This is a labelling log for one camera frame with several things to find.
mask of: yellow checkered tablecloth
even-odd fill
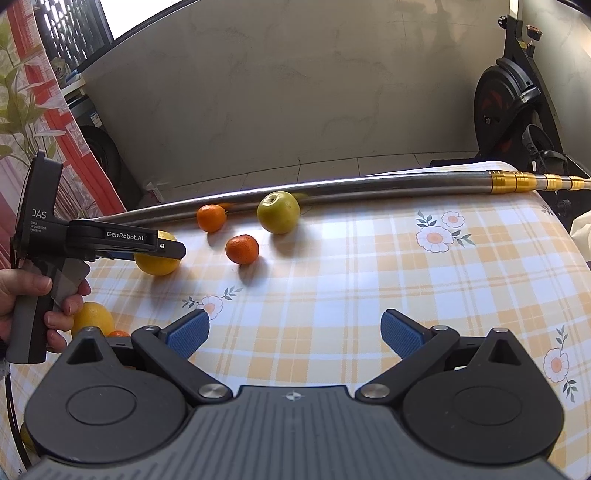
[[[459,168],[512,170],[496,162],[438,170]],[[231,215],[209,236],[194,222],[161,226],[187,247],[180,268],[152,278],[133,262],[97,261],[91,299],[129,332],[204,308],[209,339],[191,361],[234,391],[345,384],[353,392],[400,360],[380,337],[388,308],[463,335],[507,327],[566,412],[551,461],[575,479],[591,473],[591,273],[538,194],[373,200],[302,215],[280,238],[252,213]],[[258,240],[261,257],[239,268],[224,246],[242,233]],[[20,420],[50,363],[13,367]],[[20,460],[1,410],[0,462],[14,478]]]

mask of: red striped curtain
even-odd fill
[[[0,15],[0,267],[9,267],[21,192],[39,148],[64,164],[56,216],[92,218],[124,212],[90,152],[43,49],[30,0]]]

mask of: handle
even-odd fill
[[[17,298],[6,360],[12,364],[42,364],[46,360],[47,327],[43,317],[53,306],[50,294]]]
[[[33,259],[23,269],[50,277],[51,291],[42,297],[19,296],[12,314],[6,360],[12,364],[42,364],[47,357],[45,312],[60,311],[65,298],[74,295],[90,267],[75,258]]]

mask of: white wall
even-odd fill
[[[200,0],[84,77],[138,181],[475,151],[508,0]]]
[[[591,20],[556,0],[521,2],[524,25],[543,32],[534,60],[560,120],[563,148],[591,168]]]

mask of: window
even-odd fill
[[[142,28],[196,0],[32,0],[51,60],[82,72]]]
[[[127,33],[150,17],[179,3],[178,0],[100,0],[113,39]]]

